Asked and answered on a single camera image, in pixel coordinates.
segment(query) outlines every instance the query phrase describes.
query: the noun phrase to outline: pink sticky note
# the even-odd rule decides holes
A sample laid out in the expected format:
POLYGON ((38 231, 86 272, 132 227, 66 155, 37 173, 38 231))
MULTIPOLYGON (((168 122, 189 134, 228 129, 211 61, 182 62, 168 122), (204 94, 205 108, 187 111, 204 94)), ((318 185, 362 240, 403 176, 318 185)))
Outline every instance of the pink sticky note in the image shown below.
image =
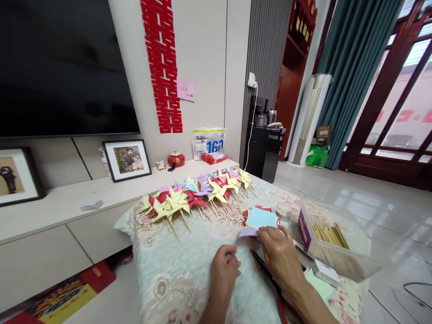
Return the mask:
POLYGON ((177 78, 177 97, 180 99, 195 102, 194 83, 186 81, 182 78, 177 78))

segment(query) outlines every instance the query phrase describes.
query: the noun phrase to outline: green bag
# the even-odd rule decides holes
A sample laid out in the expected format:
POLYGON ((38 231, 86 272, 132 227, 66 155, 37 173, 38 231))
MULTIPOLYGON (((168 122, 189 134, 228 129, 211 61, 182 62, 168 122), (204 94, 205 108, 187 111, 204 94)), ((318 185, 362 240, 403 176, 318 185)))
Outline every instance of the green bag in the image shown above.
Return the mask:
POLYGON ((306 164, 313 167, 323 168, 328 154, 328 145, 311 145, 306 158, 306 164))

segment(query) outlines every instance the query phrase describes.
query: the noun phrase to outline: teal curtain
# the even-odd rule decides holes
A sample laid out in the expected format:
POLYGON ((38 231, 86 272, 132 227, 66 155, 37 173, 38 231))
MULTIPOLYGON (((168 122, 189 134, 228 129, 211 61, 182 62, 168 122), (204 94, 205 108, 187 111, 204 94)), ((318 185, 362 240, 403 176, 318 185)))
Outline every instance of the teal curtain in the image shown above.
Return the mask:
POLYGON ((333 76, 318 125, 330 125, 325 167, 339 166, 343 149, 366 96, 403 0, 339 0, 319 61, 318 73, 333 76))

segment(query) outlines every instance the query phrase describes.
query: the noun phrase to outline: picture frame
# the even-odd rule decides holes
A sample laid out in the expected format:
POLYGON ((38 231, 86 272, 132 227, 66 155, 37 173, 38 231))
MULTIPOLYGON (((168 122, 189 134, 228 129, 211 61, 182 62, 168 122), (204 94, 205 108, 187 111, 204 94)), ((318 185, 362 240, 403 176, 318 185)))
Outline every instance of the picture frame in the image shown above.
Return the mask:
POLYGON ((105 141, 102 145, 113 182, 152 174, 143 139, 105 141))
POLYGON ((45 196, 32 149, 27 146, 0 148, 0 207, 45 196))

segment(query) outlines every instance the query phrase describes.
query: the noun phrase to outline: person's left hand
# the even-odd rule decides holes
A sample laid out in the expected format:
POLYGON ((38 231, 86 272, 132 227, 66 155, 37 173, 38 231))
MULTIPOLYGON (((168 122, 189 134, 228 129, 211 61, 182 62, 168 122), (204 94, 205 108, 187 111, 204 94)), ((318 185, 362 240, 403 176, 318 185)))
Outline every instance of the person's left hand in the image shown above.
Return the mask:
POLYGON ((235 245, 222 245, 217 250, 211 263, 210 298, 221 301, 230 301, 233 294, 236 278, 241 275, 238 267, 241 262, 237 260, 235 245))

